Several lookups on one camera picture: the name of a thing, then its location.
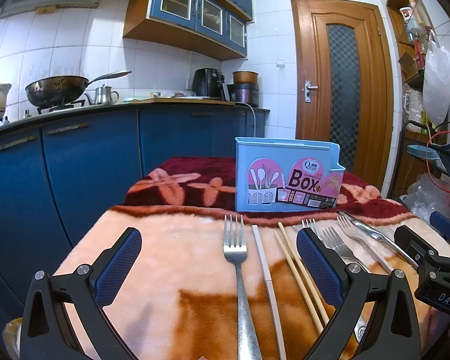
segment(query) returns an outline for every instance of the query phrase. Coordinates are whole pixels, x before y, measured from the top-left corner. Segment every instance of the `fleece blanket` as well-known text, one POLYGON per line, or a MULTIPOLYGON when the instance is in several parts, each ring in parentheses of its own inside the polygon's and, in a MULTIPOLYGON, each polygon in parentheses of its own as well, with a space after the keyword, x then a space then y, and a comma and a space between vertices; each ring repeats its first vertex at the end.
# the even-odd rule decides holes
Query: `fleece blanket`
MULTIPOLYGON (((236 277, 223 257, 224 216, 233 215, 235 160, 175 157, 132 186, 123 205, 106 211, 63 261, 56 274, 71 273, 82 263, 92 264, 127 227, 142 234, 142 251, 112 305, 103 310, 139 359, 234 360, 236 343, 236 277)), ((243 263, 245 288, 264 360, 278 359, 275 333, 251 225, 259 226, 282 323, 286 355, 300 360, 318 334, 291 270, 274 239, 281 221, 292 242, 301 220, 314 218, 317 227, 333 226, 354 254, 372 272, 384 273, 366 251, 337 225, 336 210, 356 215, 373 226, 393 232, 408 225, 443 256, 450 246, 426 223, 398 203, 382 199, 377 189, 345 173, 335 209, 294 213, 243 213, 248 257, 243 263)), ((394 268, 402 269, 412 292, 418 275, 382 244, 376 243, 394 268)), ((363 316, 368 320, 372 304, 363 316)), ((415 300, 422 345, 433 331, 434 313, 415 300)), ((331 316, 334 308, 325 305, 331 316)), ((87 353, 99 359, 72 305, 71 322, 87 353)), ((357 342, 351 337, 343 354, 350 358, 357 342)))

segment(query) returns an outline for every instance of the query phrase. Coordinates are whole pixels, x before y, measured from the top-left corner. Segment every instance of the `chopstick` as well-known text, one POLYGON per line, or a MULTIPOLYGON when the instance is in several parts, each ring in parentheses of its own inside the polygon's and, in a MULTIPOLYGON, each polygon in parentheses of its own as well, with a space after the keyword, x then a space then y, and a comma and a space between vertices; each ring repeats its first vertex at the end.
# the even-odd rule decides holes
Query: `chopstick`
POLYGON ((317 310, 315 310, 315 307, 313 306, 312 299, 310 298, 310 295, 307 292, 307 289, 303 285, 302 279, 300 278, 299 272, 296 270, 295 265, 293 264, 293 261, 288 254, 287 249, 285 248, 284 243, 282 242, 282 239, 280 238, 278 231, 274 232, 275 239, 278 242, 278 245, 282 248, 282 252, 285 255, 285 258, 287 260, 288 265, 290 266, 290 269, 292 270, 292 274, 295 278, 296 283, 298 284, 298 288, 300 288, 300 292, 303 295, 303 298, 305 299, 305 303, 307 304, 308 309, 310 310, 310 315, 312 317, 313 323, 315 323, 315 327, 317 328, 318 333, 320 334, 323 330, 322 322, 320 321, 320 318, 318 317, 317 310))
POLYGON ((296 261, 296 264, 298 265, 298 268, 300 269, 303 277, 305 278, 305 281, 308 285, 308 289, 310 290, 313 300, 315 301, 315 303, 317 305, 318 311, 320 312, 320 315, 322 316, 322 320, 323 320, 324 324, 327 325, 327 323, 330 319, 328 318, 327 311, 325 310, 325 307, 323 306, 322 300, 320 299, 320 295, 318 294, 317 289, 315 288, 312 278, 310 277, 310 274, 308 273, 307 269, 303 265, 300 256, 295 251, 295 249, 292 247, 292 243, 290 241, 290 238, 288 237, 287 232, 284 229, 284 225, 282 225, 282 223, 279 222, 278 227, 280 228, 280 230, 283 234, 283 237, 285 238, 285 242, 287 243, 290 251, 293 254, 293 257, 296 261))
POLYGON ((275 336, 277 339, 278 356, 280 360, 287 360, 285 354, 285 343, 282 332, 282 325, 280 323, 280 316, 278 314, 277 299, 275 297, 274 285, 272 284, 272 276, 268 268, 267 258, 265 257, 265 250, 263 250, 262 238, 258 231, 257 225, 252 225, 253 237, 257 244, 258 256, 260 258, 260 265, 262 266, 263 279, 265 280, 265 287, 267 288, 268 300, 271 308, 271 317, 274 320, 275 336))

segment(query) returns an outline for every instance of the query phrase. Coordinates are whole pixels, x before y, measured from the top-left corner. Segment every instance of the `checkered glass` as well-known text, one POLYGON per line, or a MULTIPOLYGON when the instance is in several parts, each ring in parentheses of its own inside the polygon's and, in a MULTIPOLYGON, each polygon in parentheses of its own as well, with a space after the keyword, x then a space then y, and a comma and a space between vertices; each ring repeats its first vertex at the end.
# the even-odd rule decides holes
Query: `checkered glass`
POLYGON ((360 118, 360 68, 353 28, 328 24, 331 68, 330 142, 340 145, 339 163, 353 170, 360 118))

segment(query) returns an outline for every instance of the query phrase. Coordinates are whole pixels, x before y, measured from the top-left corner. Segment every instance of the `wok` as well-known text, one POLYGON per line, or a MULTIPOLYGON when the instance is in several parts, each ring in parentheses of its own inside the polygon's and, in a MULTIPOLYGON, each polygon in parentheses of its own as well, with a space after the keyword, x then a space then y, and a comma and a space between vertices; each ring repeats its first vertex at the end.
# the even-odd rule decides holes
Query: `wok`
POLYGON ((130 74, 131 71, 119 71, 97 77, 89 81, 80 76, 55 76, 40 79, 25 87, 30 103, 39 108, 51 108, 58 105, 69 104, 83 95, 85 89, 95 81, 116 79, 130 74))

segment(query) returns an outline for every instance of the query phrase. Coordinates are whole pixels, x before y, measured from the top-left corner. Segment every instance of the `red cable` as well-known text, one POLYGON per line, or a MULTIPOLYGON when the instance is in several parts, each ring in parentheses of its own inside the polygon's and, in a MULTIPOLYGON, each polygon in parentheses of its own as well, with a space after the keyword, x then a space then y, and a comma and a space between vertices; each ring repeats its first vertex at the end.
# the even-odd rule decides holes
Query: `red cable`
MULTIPOLYGON (((435 138, 437 135, 442 135, 442 134, 450 134, 450 131, 440 131, 437 132, 435 135, 433 135, 432 137, 430 137, 430 139, 427 142, 426 147, 428 147, 428 145, 430 145, 430 142, 432 142, 432 139, 435 138)), ((427 152, 425 152, 425 162, 427 163, 427 170, 428 170, 428 176, 430 177, 430 180, 432 181, 433 185, 435 185, 437 188, 441 189, 444 192, 450 193, 449 190, 446 190, 445 188, 442 188, 440 185, 438 185, 432 177, 432 174, 430 172, 430 165, 428 163, 428 158, 427 158, 427 152)))

